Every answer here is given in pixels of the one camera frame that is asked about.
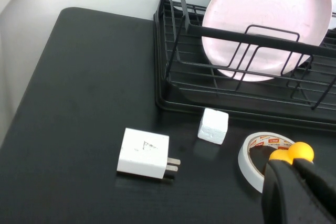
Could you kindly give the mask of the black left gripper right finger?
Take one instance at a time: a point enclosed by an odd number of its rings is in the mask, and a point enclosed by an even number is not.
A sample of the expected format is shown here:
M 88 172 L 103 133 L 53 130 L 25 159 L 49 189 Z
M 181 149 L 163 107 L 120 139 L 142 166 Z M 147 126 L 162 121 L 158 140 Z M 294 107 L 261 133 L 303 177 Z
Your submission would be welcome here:
M 306 186 L 311 201 L 329 223 L 335 223 L 335 176 L 303 158 L 294 159 L 293 167 Z

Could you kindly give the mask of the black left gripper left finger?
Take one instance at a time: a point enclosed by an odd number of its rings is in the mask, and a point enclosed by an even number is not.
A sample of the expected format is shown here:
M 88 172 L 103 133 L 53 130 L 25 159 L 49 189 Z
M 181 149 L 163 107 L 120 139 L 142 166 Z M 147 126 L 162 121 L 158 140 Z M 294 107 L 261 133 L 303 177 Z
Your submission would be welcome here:
M 261 205 L 264 223 L 329 223 L 311 201 L 293 163 L 267 163 Z

